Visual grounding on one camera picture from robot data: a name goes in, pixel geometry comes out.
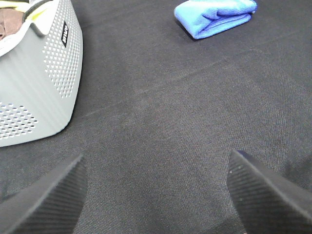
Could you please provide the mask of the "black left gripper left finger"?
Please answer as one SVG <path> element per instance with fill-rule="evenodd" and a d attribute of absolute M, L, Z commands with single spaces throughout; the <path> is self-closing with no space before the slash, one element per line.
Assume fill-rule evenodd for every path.
<path fill-rule="evenodd" d="M 83 155 L 71 156 L 0 205 L 2 234 L 71 234 L 87 194 Z"/>

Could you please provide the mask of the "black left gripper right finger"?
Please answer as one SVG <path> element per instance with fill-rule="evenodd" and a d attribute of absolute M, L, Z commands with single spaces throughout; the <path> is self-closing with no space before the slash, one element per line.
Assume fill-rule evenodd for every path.
<path fill-rule="evenodd" d="M 310 234 L 312 194 L 243 151 L 229 157 L 227 187 L 248 234 Z"/>

